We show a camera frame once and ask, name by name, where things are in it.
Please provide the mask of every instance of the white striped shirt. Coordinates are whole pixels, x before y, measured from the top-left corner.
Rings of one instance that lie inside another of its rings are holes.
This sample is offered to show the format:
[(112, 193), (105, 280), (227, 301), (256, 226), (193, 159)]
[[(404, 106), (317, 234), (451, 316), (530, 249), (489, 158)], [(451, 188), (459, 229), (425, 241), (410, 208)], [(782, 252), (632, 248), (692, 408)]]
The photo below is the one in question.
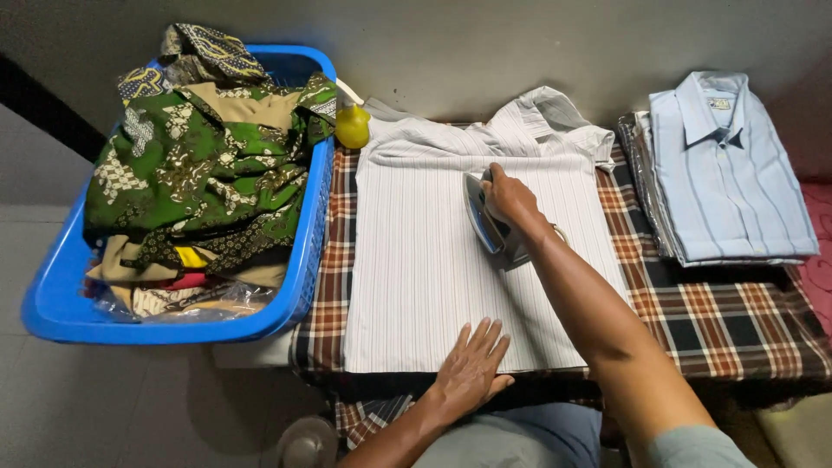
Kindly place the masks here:
[(656, 174), (686, 261), (818, 253), (789, 158), (743, 73), (650, 95)]
[(595, 182), (595, 166), (612, 167), (612, 132), (585, 121), (548, 87), (467, 129), (378, 102), (366, 108), (374, 118), (356, 173), (345, 370), (435, 372), (463, 324), (476, 326), (485, 316), (502, 319), (512, 336), (500, 371), (584, 366), (533, 265), (499, 271), (489, 263), (468, 220), (463, 174), (479, 177), (489, 163), (501, 163), (532, 189), (572, 248), (626, 297)]

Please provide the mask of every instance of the shirt collar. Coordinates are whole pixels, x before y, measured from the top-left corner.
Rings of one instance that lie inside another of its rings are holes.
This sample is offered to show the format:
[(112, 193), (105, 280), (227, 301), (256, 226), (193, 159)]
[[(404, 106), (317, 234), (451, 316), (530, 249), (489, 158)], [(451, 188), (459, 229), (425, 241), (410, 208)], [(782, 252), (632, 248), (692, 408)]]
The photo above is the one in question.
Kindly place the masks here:
[(706, 102), (703, 88), (736, 93), (734, 114), (727, 141), (733, 140), (745, 126), (745, 101), (749, 94), (748, 76), (732, 72), (693, 72), (676, 88), (685, 141), (691, 146), (720, 128), (714, 112)]

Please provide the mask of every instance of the blue plastic laundry basket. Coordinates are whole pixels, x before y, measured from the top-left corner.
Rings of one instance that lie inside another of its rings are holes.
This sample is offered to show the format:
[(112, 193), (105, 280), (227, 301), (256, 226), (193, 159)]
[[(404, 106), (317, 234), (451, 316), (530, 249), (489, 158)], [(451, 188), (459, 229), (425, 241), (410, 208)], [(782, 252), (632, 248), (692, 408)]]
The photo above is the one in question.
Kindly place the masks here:
[[(246, 48), (279, 85), (304, 86), (316, 71), (335, 80), (332, 62), (313, 48), (257, 45)], [(34, 336), (47, 340), (107, 345), (245, 341), (293, 326), (306, 315), (314, 295), (333, 150), (333, 138), (314, 147), (286, 277), (280, 292), (262, 311), (235, 320), (192, 324), (117, 323), (98, 311), (93, 300), (82, 294), (84, 274), (92, 259), (92, 252), (82, 239), (85, 186), (23, 299), (23, 324)]]

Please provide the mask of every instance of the gray sleeve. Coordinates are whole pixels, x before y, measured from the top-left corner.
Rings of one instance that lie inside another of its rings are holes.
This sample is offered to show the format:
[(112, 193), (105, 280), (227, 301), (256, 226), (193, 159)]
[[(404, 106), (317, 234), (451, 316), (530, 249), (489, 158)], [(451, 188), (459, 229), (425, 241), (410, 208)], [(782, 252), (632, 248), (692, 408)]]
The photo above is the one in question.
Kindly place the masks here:
[(648, 447), (656, 468), (754, 468), (734, 441), (709, 426), (682, 426), (659, 435)]

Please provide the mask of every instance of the brown batik cloth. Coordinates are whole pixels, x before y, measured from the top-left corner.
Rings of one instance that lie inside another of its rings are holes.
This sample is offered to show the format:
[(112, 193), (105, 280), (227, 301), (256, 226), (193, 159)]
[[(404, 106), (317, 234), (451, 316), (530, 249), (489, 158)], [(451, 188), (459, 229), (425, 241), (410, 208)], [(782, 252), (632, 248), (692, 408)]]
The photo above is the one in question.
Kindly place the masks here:
[[(696, 388), (699, 380), (725, 383), (747, 406), (829, 391), (830, 349), (794, 271), (772, 266), (685, 269), (676, 261), (663, 261), (618, 146), (612, 157), (616, 162), (612, 174), (596, 171), (598, 196), (631, 304), (691, 384)], [(329, 238), (313, 305), (294, 331), (292, 356), (306, 377), (335, 393), (335, 422), (352, 448), (399, 417), (419, 394), (414, 389), (421, 386), (423, 391), (433, 376), (343, 373), (359, 152), (337, 151), (334, 158)], [(518, 383), (492, 403), (502, 397), (505, 406), (555, 400), (596, 406), (600, 402), (597, 386), (587, 380), (587, 369), (516, 377)], [(403, 383), (409, 388), (397, 392)]]

